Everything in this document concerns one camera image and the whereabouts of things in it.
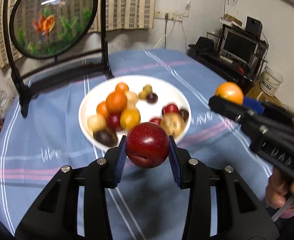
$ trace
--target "red apple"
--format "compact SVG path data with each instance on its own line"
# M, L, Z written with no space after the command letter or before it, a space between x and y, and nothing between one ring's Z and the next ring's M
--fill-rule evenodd
M161 118L152 118L149 120L149 122L153 122L157 125L160 125L160 122L161 122Z
M168 157L169 147L166 131L152 122L138 124L126 138L127 156L141 168L154 168L162 164Z
M123 130L120 126L120 114L110 114L106 119L106 124L114 132Z
M179 108L175 104L169 104L163 108L163 113L168 114L168 113L178 113Z

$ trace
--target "screw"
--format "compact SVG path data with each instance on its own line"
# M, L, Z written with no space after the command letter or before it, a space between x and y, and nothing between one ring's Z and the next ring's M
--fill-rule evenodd
M231 167L231 166L226 166L225 171L228 172L228 173L232 173L234 171L234 168Z
M188 162L189 162L190 165L193 165L193 166L198 164L198 160L197 159L189 159Z
M265 125L262 125L262 126L259 127L259 131L262 134L265 134L268 131L268 128Z
M70 166L68 166L68 165L62 166L61 171L64 173L70 171Z
M97 163L98 163L99 165L104 165L104 164L107 163L107 160L106 160L105 158L99 158L99 159L97 160Z
M241 115L238 115L235 119L235 122L239 121L241 119Z
M249 114L250 116L253 116L253 115L255 114L255 111L248 110L248 111L247 111L247 114Z

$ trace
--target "speaker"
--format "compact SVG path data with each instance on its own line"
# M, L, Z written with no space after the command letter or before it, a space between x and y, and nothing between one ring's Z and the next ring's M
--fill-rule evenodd
M254 18L247 17L245 31L260 38L262 32L262 23Z

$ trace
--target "human hand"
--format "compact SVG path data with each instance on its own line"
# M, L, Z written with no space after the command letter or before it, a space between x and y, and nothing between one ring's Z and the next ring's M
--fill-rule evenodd
M266 188L266 202L273 209L281 208L286 203L285 195L288 192L294 195L294 182L289 185L277 168L273 168L273 174L269 177Z

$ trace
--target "computer monitor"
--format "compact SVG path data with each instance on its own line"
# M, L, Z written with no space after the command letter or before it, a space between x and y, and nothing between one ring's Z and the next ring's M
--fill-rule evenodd
M251 65L252 54L257 52L257 48L257 42L245 38L238 33L228 31L222 50L237 60Z

